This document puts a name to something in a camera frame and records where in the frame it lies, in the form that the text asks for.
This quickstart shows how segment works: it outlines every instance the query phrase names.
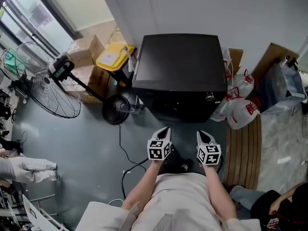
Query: sticker on yellow lid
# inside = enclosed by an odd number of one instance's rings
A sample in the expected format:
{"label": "sticker on yellow lid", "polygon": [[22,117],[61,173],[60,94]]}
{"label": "sticker on yellow lid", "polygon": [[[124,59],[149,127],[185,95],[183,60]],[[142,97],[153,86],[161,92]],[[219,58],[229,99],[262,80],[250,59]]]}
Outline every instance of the sticker on yellow lid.
{"label": "sticker on yellow lid", "polygon": [[100,62],[102,64],[112,66],[118,58],[119,58],[119,55],[107,51],[107,52],[104,52],[104,55],[102,55],[102,57],[100,58]]}

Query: white sleeve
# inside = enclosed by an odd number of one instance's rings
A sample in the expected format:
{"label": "white sleeve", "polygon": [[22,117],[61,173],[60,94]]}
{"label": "white sleeve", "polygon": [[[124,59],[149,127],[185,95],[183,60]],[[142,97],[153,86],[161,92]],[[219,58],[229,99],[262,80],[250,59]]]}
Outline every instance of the white sleeve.
{"label": "white sleeve", "polygon": [[75,231],[129,231],[135,220],[133,210],[90,202]]}
{"label": "white sleeve", "polygon": [[228,231],[261,231],[258,219],[240,220],[229,219],[226,221]]}

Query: black appliance top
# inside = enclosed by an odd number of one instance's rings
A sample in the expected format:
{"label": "black appliance top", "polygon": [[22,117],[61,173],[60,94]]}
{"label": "black appliance top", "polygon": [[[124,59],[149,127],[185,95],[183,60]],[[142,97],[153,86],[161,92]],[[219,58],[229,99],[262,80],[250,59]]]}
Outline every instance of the black appliance top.
{"label": "black appliance top", "polygon": [[158,34],[143,37],[133,88],[171,91],[226,91],[217,36]]}

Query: white marker cube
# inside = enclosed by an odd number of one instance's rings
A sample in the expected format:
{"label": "white marker cube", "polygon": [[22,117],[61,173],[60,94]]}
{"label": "white marker cube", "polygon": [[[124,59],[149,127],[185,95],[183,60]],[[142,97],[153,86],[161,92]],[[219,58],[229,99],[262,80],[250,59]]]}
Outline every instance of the white marker cube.
{"label": "white marker cube", "polygon": [[203,165],[216,165],[220,160],[221,149],[219,144],[198,146],[197,158]]}
{"label": "white marker cube", "polygon": [[147,148],[150,160],[164,160],[171,152],[171,142],[148,140]]}

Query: marble tile floor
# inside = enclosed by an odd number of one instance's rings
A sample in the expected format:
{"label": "marble tile floor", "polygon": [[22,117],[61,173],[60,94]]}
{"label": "marble tile floor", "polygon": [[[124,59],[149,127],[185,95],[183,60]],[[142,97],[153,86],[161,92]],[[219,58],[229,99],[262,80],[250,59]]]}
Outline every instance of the marble tile floor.
{"label": "marble tile floor", "polygon": [[262,159],[257,190],[280,194],[307,181],[308,117],[301,108],[293,116],[261,115]]}

